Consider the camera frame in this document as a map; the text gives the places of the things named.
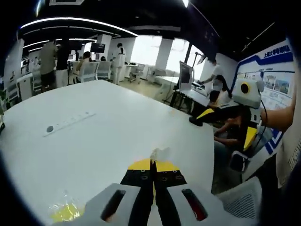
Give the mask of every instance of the ceiling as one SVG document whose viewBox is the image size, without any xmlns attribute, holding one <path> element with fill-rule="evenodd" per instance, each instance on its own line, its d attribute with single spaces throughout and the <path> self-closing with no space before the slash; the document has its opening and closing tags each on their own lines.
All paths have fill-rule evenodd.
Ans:
<svg viewBox="0 0 301 226">
<path fill-rule="evenodd" d="M 190 2 L 216 30 L 219 36 L 218 52 L 235 60 L 244 59 L 285 38 L 284 33 L 276 24 L 273 24 L 275 12 L 271 8 L 269 0 L 266 1 L 267 3 L 264 3 L 264 0 L 252 0 L 252 4 L 234 0 L 190 0 Z M 7 30 L 9 36 L 5 40 L 7 41 L 4 46 L 6 52 L 13 43 L 12 37 L 16 38 L 16 30 L 23 24 L 55 16 L 86 18 L 130 29 L 138 35 L 162 35 L 165 38 L 185 38 L 184 30 L 199 29 L 197 26 L 188 25 L 190 12 L 184 7 L 182 0 L 85 0 L 80 6 L 49 6 L 49 0 L 46 0 L 46 4 L 41 7 L 37 17 L 35 15 L 36 5 L 36 0 L 18 2 L 18 8 L 21 11 L 14 14 L 16 20 L 13 21 L 13 26 Z M 133 30 L 138 26 L 145 27 Z M 80 21 L 52 21 L 34 24 L 19 30 L 18 36 L 24 39 L 25 45 L 29 45 L 49 40 L 52 37 L 56 39 L 63 36 L 90 38 L 106 32 L 113 33 L 113 37 L 134 37 L 115 28 Z"/>
</svg>

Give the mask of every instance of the yellow object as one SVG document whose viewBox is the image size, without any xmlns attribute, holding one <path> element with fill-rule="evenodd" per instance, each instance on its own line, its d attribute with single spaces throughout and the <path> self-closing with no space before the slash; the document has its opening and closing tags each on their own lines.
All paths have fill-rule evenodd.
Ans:
<svg viewBox="0 0 301 226">
<path fill-rule="evenodd" d="M 247 83 L 247 82 L 243 82 L 241 85 L 243 85 L 243 84 L 245 84 L 248 87 L 248 92 L 245 93 L 245 94 L 248 94 L 251 90 L 251 87 L 250 87 L 249 83 Z"/>
<path fill-rule="evenodd" d="M 252 144 L 252 142 L 255 139 L 257 129 L 248 127 L 247 133 L 246 133 L 246 140 L 244 145 L 244 151 L 248 149 L 248 147 Z"/>
<path fill-rule="evenodd" d="M 177 171 L 178 167 L 169 161 L 156 161 L 157 172 Z"/>
<path fill-rule="evenodd" d="M 127 169 L 128 170 L 150 170 L 151 159 L 143 159 L 141 161 L 134 162 Z"/>
<path fill-rule="evenodd" d="M 84 209 L 78 209 L 73 203 L 66 204 L 58 211 L 50 214 L 50 218 L 53 219 L 54 223 L 63 221 L 72 221 L 78 218 L 84 213 Z"/>
<path fill-rule="evenodd" d="M 199 118 L 201 118 L 201 117 L 203 117 L 203 116 L 205 116 L 209 113 L 213 113 L 213 112 L 214 112 L 214 110 L 209 108 L 209 109 L 205 110 L 203 113 L 201 113 L 201 115 L 199 117 L 197 117 L 197 119 L 199 119 Z"/>
</svg>

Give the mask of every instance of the round white table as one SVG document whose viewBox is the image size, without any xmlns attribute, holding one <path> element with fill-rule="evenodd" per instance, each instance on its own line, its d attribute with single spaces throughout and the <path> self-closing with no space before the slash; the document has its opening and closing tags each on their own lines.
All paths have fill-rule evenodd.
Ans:
<svg viewBox="0 0 301 226">
<path fill-rule="evenodd" d="M 29 98 L 5 112 L 0 149 L 18 193 L 44 224 L 63 192 L 84 205 L 127 167 L 170 148 L 188 183 L 211 191 L 213 129 L 106 81 L 71 85 Z M 47 133 L 47 128 L 54 130 Z"/>
</svg>

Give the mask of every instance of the power strip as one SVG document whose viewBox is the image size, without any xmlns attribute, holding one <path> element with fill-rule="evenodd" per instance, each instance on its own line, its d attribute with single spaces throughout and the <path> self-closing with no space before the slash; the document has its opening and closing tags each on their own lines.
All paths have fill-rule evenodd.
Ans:
<svg viewBox="0 0 301 226">
<path fill-rule="evenodd" d="M 54 134 L 55 132 L 59 131 L 59 130 L 62 130 L 66 127 L 69 127 L 79 121 L 83 121 L 87 118 L 90 118 L 92 116 L 96 115 L 96 113 L 91 113 L 91 112 L 85 112 L 85 113 L 82 113 L 82 114 L 77 114 L 76 116 L 73 116 L 63 122 L 60 122 L 60 123 L 57 123 L 57 124 L 54 124 L 54 125 L 49 125 L 45 131 L 44 131 L 44 135 L 43 137 L 47 137 L 51 134 Z"/>
</svg>

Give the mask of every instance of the window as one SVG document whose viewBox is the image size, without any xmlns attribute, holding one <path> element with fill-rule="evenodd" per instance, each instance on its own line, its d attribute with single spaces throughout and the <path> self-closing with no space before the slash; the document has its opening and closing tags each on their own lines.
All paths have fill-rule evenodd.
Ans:
<svg viewBox="0 0 301 226">
<path fill-rule="evenodd" d="M 195 54 L 196 52 L 198 52 L 200 54 L 203 54 L 202 51 L 200 51 L 198 48 L 196 48 L 195 46 L 191 46 L 191 51 L 190 51 L 189 58 L 188 58 L 188 61 L 187 61 L 187 64 L 190 67 L 193 66 L 193 62 L 194 62 L 194 59 L 196 57 L 196 54 Z M 193 67 L 194 68 L 194 79 L 195 80 L 200 79 L 203 68 L 204 68 L 205 61 L 203 61 L 203 63 L 198 65 L 198 62 L 199 62 L 200 58 L 201 58 L 201 55 L 198 55 L 197 59 L 196 59 L 196 62 L 194 64 L 194 67 Z"/>
<path fill-rule="evenodd" d="M 161 41 L 160 36 L 139 35 L 135 39 L 131 62 L 155 65 Z"/>
<path fill-rule="evenodd" d="M 189 42 L 182 39 L 175 39 L 171 46 L 166 69 L 180 72 L 180 61 L 185 60 Z"/>
</svg>

